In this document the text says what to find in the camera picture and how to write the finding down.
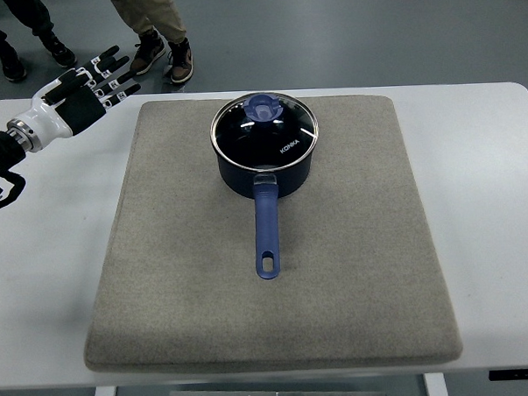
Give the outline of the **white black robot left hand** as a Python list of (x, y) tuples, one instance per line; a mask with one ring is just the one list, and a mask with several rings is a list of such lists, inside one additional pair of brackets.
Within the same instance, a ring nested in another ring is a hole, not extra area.
[(30, 100), (30, 108), (7, 123), (12, 135), (27, 152), (45, 149), (57, 138), (71, 138), (127, 97), (140, 90), (131, 83), (135, 72), (116, 72), (126, 66), (128, 57), (117, 58), (118, 46), (96, 55), (80, 67), (39, 89)]

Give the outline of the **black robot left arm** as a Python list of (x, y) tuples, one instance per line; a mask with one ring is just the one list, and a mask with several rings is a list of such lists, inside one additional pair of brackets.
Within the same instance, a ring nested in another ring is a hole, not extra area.
[(25, 179), (11, 169), (26, 156), (26, 142), (17, 131), (0, 131), (0, 209), (18, 199), (25, 189)]

